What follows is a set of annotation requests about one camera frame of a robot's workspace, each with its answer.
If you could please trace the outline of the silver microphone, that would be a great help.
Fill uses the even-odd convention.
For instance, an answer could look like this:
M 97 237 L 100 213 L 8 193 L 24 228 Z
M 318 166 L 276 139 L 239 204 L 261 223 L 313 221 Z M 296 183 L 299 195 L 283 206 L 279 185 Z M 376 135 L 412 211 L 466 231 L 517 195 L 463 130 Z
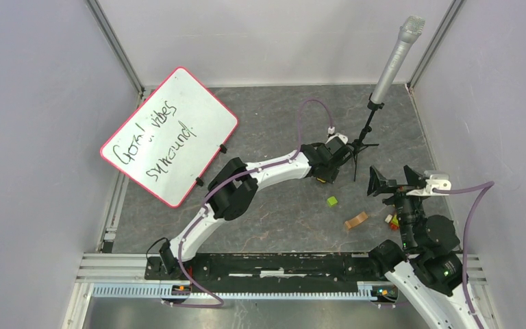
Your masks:
M 379 81 L 376 84 L 375 90 L 370 96 L 371 103 L 383 103 L 386 93 L 394 82 L 394 79 L 396 78 L 412 45 L 422 34 L 424 26 L 424 18 L 419 16 L 409 16 L 399 28 L 399 34 L 392 53 L 390 54 Z

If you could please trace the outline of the black microphone tripod stand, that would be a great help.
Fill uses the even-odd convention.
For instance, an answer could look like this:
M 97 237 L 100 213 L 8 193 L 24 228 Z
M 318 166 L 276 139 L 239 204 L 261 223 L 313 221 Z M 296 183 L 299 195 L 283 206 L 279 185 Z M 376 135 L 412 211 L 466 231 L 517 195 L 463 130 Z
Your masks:
M 347 145 L 351 148 L 351 158 L 353 160 L 353 181 L 357 180 L 358 176 L 358 155 L 364 149 L 369 147 L 378 147 L 379 143 L 368 143 L 364 142 L 367 134 L 372 131 L 371 122 L 375 113 L 384 107 L 384 103 L 374 103 L 371 99 L 368 100 L 367 108 L 370 110 L 369 116 L 362 128 L 359 136 Z

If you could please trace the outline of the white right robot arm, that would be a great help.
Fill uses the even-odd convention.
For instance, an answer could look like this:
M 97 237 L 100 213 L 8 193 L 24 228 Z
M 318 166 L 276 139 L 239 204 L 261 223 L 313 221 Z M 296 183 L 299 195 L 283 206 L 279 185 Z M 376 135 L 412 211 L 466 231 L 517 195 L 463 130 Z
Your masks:
M 424 199 L 456 192 L 449 175 L 403 170 L 405 184 L 369 169 L 367 194 L 388 195 L 383 204 L 394 207 L 401 235 L 400 245 L 386 240 L 368 253 L 369 273 L 394 284 L 430 328 L 487 328 L 472 296 L 466 252 L 457 252 L 464 239 L 452 220 L 423 208 Z

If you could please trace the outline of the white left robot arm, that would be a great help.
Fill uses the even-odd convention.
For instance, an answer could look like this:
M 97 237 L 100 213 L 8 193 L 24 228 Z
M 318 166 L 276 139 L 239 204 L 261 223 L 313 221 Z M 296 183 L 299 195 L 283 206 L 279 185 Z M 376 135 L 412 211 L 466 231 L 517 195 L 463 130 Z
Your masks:
M 246 213 L 257 192 L 267 187 L 303 178 L 332 183 L 340 167 L 355 157 L 341 135 L 325 143 L 301 145 L 278 158 L 244 162 L 232 158 L 208 185 L 208 193 L 191 222 L 159 251 L 162 271 L 171 279 L 182 278 L 203 243 L 225 222 Z

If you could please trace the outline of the brown wooden block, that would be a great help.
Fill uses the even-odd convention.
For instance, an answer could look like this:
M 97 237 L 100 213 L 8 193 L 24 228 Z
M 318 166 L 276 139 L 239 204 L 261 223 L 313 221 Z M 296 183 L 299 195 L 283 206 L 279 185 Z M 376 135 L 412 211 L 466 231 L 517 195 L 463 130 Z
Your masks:
M 361 212 L 360 214 L 354 216 L 352 219 L 345 221 L 344 225 L 347 230 L 351 230 L 352 228 L 355 228 L 360 224 L 364 223 L 367 219 L 368 215 L 365 212 Z

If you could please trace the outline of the pink framed whiteboard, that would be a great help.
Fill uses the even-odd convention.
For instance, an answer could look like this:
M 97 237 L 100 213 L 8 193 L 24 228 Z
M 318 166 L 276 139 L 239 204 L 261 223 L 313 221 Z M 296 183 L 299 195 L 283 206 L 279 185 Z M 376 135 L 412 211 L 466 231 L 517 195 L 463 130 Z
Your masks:
M 100 155 L 177 208 L 238 124 L 238 117 L 180 66 L 105 142 Z

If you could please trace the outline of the green toy cube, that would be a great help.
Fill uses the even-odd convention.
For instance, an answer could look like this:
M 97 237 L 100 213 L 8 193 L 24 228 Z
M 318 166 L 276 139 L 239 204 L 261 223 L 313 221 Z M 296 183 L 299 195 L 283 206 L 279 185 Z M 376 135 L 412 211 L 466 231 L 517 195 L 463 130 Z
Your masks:
M 331 208 L 338 204 L 338 200 L 335 197 L 329 197 L 327 199 L 327 205 Z

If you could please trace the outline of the red green toy car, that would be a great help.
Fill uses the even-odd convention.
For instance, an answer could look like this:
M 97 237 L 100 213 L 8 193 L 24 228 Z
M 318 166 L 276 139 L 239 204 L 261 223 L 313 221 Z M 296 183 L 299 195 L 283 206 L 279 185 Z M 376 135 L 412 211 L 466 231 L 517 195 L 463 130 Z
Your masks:
M 388 227 L 391 230 L 398 230 L 399 229 L 399 221 L 397 219 L 397 214 L 396 213 L 388 215 L 385 218 L 385 222 L 387 223 Z

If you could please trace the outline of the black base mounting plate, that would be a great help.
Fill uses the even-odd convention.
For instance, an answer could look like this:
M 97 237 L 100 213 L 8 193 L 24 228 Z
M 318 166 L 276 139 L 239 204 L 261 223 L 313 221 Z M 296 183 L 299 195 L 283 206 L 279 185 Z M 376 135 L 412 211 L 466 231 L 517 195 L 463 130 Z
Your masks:
M 366 253 L 198 253 L 184 263 L 213 293 L 352 293 L 359 282 L 383 282 Z

